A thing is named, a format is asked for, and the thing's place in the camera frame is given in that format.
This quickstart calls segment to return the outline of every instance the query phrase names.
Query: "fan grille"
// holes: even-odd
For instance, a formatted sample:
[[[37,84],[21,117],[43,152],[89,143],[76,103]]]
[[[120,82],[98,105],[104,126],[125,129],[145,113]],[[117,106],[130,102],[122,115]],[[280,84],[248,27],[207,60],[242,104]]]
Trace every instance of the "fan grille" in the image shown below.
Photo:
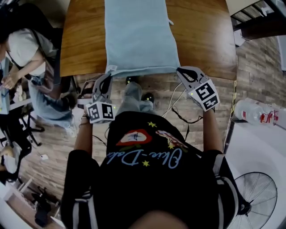
[[[229,225],[229,229],[260,229],[276,205],[277,188],[273,179],[264,173],[248,173],[236,179],[242,197],[251,203],[247,215],[238,215]]]

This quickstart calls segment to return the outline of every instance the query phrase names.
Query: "yellow star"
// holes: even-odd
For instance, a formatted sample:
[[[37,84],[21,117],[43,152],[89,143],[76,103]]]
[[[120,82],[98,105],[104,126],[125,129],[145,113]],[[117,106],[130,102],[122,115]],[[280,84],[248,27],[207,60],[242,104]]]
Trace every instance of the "yellow star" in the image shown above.
[[[152,122],[149,122],[148,124],[149,124],[149,126],[157,127],[156,124],[154,124],[154,123],[152,123]]]
[[[143,166],[146,166],[146,167],[149,166],[149,162],[148,162],[148,161],[144,161],[144,162],[142,162],[142,163],[143,163]]]

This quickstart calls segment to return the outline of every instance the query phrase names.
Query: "black t-shirt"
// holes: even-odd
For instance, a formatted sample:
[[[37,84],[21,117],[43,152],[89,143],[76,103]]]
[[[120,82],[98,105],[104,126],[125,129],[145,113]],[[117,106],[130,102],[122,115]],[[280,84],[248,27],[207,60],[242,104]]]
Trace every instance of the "black t-shirt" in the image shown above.
[[[189,228],[218,228],[219,191],[213,173],[218,153],[202,153],[185,143],[160,116],[123,112],[110,125],[101,166],[85,151],[70,153],[62,220],[72,228],[75,199],[91,187],[98,228],[127,229],[152,210],[168,212]],[[86,216],[81,215],[79,228],[84,228]]]

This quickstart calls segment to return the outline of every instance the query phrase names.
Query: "blue jeans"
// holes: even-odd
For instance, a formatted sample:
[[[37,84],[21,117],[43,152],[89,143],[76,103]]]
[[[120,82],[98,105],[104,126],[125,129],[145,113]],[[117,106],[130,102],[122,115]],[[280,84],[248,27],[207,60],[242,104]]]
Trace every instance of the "blue jeans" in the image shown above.
[[[62,99],[52,99],[44,95],[33,83],[29,81],[29,92],[32,100],[32,105],[36,115],[47,121],[49,124],[59,125],[67,128],[72,123],[72,111],[69,109],[68,104],[64,104]]]
[[[142,101],[141,97],[142,89],[139,84],[136,84],[135,82],[127,84],[122,98],[122,104],[116,115],[119,115],[124,111],[145,112],[155,115],[153,103],[149,100]]]

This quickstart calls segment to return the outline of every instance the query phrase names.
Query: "wooden floor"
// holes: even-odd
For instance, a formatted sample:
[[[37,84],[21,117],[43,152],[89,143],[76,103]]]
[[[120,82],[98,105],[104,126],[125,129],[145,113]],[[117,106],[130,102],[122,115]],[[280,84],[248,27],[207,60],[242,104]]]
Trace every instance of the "wooden floor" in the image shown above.
[[[253,98],[269,104],[277,104],[286,107],[286,80],[280,68],[280,55],[276,38],[263,38],[255,41],[247,41],[242,47],[237,48],[237,99]],[[216,117],[223,139],[226,135],[229,122],[233,81],[212,79],[219,97],[220,105],[216,108]],[[141,86],[144,92],[153,92],[156,98],[155,109],[162,115],[169,106],[170,97],[179,79],[174,75],[144,76],[141,78]],[[125,88],[124,79],[115,79],[112,88],[112,101],[120,105],[121,95]],[[184,90],[180,86],[174,93],[174,102]],[[202,111],[189,99],[186,94],[176,104],[181,116],[187,120],[195,120]],[[79,125],[82,110],[74,109],[76,125]],[[183,135],[186,134],[187,125],[178,119],[173,112],[167,115],[169,120]],[[104,133],[108,124],[94,125],[93,133],[106,142]],[[46,131],[35,133],[41,147],[36,147],[28,155],[21,165],[23,178],[34,177],[34,183],[46,187],[47,191],[61,198],[65,179],[67,157],[73,150],[75,139],[69,138],[65,130],[59,127],[45,125]],[[198,149],[202,149],[202,121],[190,126],[187,142]],[[47,154],[49,159],[42,161],[39,154]],[[93,158],[102,163],[105,157],[105,146],[97,139],[93,139]]]

